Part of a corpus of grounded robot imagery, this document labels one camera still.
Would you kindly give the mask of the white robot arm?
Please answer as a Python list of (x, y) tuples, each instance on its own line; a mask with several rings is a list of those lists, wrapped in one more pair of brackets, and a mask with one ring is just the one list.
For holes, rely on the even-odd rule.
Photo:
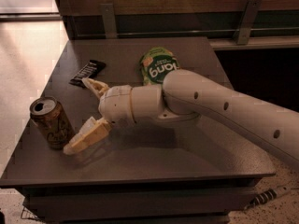
[(112, 128), (141, 121), (173, 124), (204, 115), (225, 125), (296, 169), (299, 113), (226, 88), (189, 70), (168, 73), (161, 84), (109, 87), (85, 78), (99, 99), (100, 119), (89, 118), (64, 147), (74, 155), (105, 139)]

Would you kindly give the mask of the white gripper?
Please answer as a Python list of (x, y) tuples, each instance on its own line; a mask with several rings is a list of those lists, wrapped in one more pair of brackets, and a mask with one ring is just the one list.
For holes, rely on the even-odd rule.
[(112, 124), (134, 124), (131, 108), (132, 87), (129, 85), (109, 86), (98, 80), (85, 77), (82, 83), (98, 99), (99, 112), (103, 118), (90, 117), (77, 134), (64, 146), (65, 155), (75, 155), (95, 143), (105, 139), (112, 129)]

